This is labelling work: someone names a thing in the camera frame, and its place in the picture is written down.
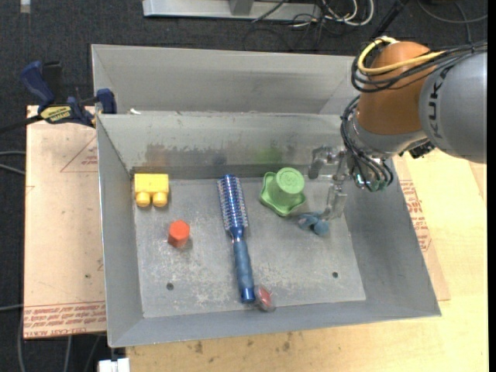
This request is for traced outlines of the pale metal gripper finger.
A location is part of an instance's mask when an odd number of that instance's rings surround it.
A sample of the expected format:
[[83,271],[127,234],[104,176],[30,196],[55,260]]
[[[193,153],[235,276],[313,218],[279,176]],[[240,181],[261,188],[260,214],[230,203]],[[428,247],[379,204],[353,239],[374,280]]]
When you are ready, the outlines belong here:
[[320,219],[330,221],[340,218],[343,214],[347,200],[347,194],[343,191],[343,184],[346,177],[341,174],[334,174],[327,194],[326,207],[320,214]]
[[343,150],[330,146],[321,146],[312,151],[312,162],[308,167],[308,178],[317,179],[320,175],[338,174],[343,161]]

